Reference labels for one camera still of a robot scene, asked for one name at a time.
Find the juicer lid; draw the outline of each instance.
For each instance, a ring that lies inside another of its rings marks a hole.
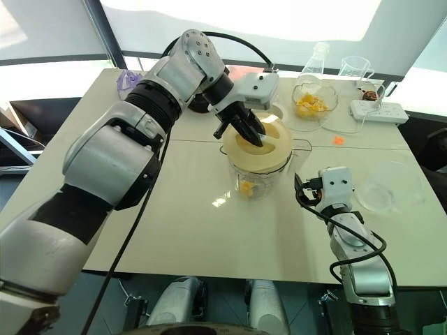
[[[223,133],[223,150],[231,163],[249,172],[269,172],[280,168],[292,151],[292,135],[282,120],[266,112],[256,113],[265,128],[263,147],[246,141],[229,126]]]

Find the black wire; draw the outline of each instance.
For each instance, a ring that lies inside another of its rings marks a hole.
[[[168,132],[168,135],[166,136],[166,141],[165,141],[165,145],[163,147],[163,152],[161,153],[161,160],[160,160],[161,165],[163,165],[163,161],[165,159],[166,150],[168,149],[168,145],[169,145],[169,139],[170,139],[170,131]],[[123,256],[124,251],[126,250],[127,245],[129,244],[129,242],[133,236],[133,233],[135,232],[135,230],[140,222],[141,216],[146,209],[147,202],[149,201],[149,198],[151,196],[153,189],[154,188],[152,187],[151,189],[148,190],[146,197],[141,204],[140,210],[138,211],[138,214],[133,222],[133,225],[132,225],[131,229],[129,230],[129,233],[126,236],[126,239],[124,240],[123,244],[121,245],[121,248],[119,249],[117,255],[115,256],[115,259],[113,260],[113,263],[109,268],[109,271],[105,275],[103,285],[101,286],[101,289],[99,290],[99,293],[96,296],[95,303],[90,310],[89,317],[87,318],[87,321],[85,322],[84,327],[82,328],[81,335],[87,335],[87,332],[90,329],[91,323],[93,322],[96,312],[98,311],[99,305],[101,304],[101,300],[103,299],[105,290],[107,289],[110,279],[112,278],[112,275],[114,274],[115,269],[117,268],[119,260],[121,260],[121,257]]]
[[[300,189],[298,191],[304,190],[304,185],[301,185]],[[315,214],[316,216],[318,216],[319,218],[322,218],[324,221],[328,221],[331,222],[333,225],[349,232],[350,234],[354,235],[355,237],[357,237],[360,241],[362,241],[363,243],[367,244],[370,248],[372,248],[374,251],[371,253],[368,253],[367,255],[358,257],[358,258],[353,258],[351,260],[343,260],[343,261],[339,261],[339,262],[335,262],[332,263],[330,265],[330,273],[340,282],[342,283],[342,280],[340,277],[338,277],[335,273],[334,273],[334,268],[338,265],[349,265],[349,264],[353,264],[356,262],[361,262],[362,260],[368,260],[370,258],[373,258],[374,256],[379,256],[383,262],[385,263],[385,266],[388,269],[388,272],[390,273],[391,276],[391,281],[392,281],[392,286],[393,286],[393,291],[396,293],[397,292],[397,281],[396,281],[396,275],[393,271],[393,268],[391,267],[391,264],[389,263],[389,261],[386,259],[385,255],[383,254],[383,251],[386,248],[386,242],[385,240],[378,236],[378,234],[376,234],[375,232],[373,232],[372,234],[374,235],[374,237],[376,237],[381,243],[382,246],[380,248],[377,248],[375,245],[373,245],[372,242],[368,241],[366,238],[364,238],[362,235],[358,234],[357,232],[353,231],[352,229],[346,227],[345,225],[342,225],[341,223],[337,222],[336,220],[331,219],[329,216],[326,216],[318,211],[316,211],[315,209],[311,208],[310,206],[307,206],[299,197],[297,197],[297,201],[298,203],[307,211],[310,211],[311,213]]]
[[[255,47],[251,43],[247,42],[246,40],[242,40],[241,38],[238,38],[233,35],[228,35],[226,33],[216,33],[213,31],[204,31],[203,33],[208,37],[226,38],[227,40],[233,40],[235,42],[243,44],[246,47],[252,49],[256,54],[258,54],[258,56],[260,58],[262,58],[265,63],[267,63],[268,67],[273,66],[272,61],[270,61],[269,58],[262,51],[260,51],[257,47]],[[173,40],[171,43],[169,43],[168,47],[165,49],[165,51],[163,51],[163,54],[161,55],[162,57],[168,56],[169,51],[173,48],[174,44],[177,42],[178,39],[179,38],[177,37],[175,40]]]

